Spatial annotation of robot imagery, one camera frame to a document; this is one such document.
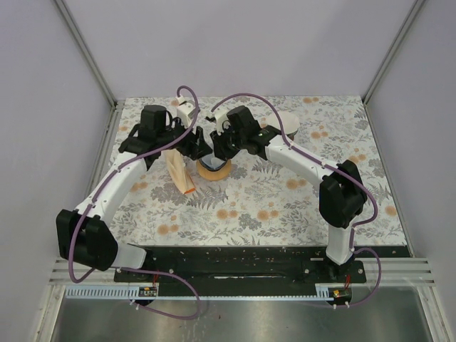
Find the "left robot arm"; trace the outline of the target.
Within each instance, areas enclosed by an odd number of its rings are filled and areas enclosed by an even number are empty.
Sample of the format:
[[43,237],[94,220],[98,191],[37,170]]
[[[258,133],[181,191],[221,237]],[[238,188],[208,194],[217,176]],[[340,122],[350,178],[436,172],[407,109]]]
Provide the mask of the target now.
[[185,101],[171,116],[162,105],[146,105],[140,121],[120,144],[106,176],[75,209],[61,210],[56,218],[58,248],[68,267],[75,263],[91,269],[130,268],[138,281],[147,281],[155,265],[142,247],[118,242],[110,230],[115,213],[133,185],[166,150],[177,150],[197,160],[212,152],[195,125],[199,108]]

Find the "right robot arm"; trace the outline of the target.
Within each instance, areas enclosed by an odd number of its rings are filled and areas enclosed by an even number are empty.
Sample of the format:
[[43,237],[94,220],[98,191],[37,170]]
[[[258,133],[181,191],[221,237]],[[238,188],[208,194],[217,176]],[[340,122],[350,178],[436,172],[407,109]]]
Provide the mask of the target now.
[[363,211],[367,195],[356,165],[325,162],[291,140],[299,126],[299,119],[291,113],[269,115],[260,123],[250,110],[241,105],[232,110],[221,108],[207,114],[215,124],[210,137],[214,155],[220,160],[231,160],[239,151],[246,150],[263,160],[285,167],[311,183],[318,192],[318,210],[328,223],[328,245],[324,273],[329,280],[342,281],[349,275],[348,260],[353,256],[351,222]]

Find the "white paper coffee filter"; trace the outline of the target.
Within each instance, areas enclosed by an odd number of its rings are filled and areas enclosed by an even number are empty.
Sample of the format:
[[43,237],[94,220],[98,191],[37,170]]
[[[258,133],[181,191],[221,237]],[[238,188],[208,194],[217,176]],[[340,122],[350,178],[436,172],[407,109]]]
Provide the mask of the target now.
[[[298,128],[300,127],[299,117],[296,114],[286,112],[286,111],[279,111],[279,117],[282,122],[283,129],[287,128]],[[265,123],[270,125],[276,129],[280,129],[281,126],[279,124],[279,119],[277,116],[272,113],[266,117]]]

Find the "coffee filter paper pack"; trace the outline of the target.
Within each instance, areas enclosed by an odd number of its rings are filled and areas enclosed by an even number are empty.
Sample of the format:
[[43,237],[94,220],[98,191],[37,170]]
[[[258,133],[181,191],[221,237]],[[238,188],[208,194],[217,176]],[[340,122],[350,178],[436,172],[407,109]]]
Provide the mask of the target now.
[[172,181],[182,194],[189,194],[196,190],[195,184],[186,169],[184,158],[180,152],[177,150],[166,150],[165,162]]

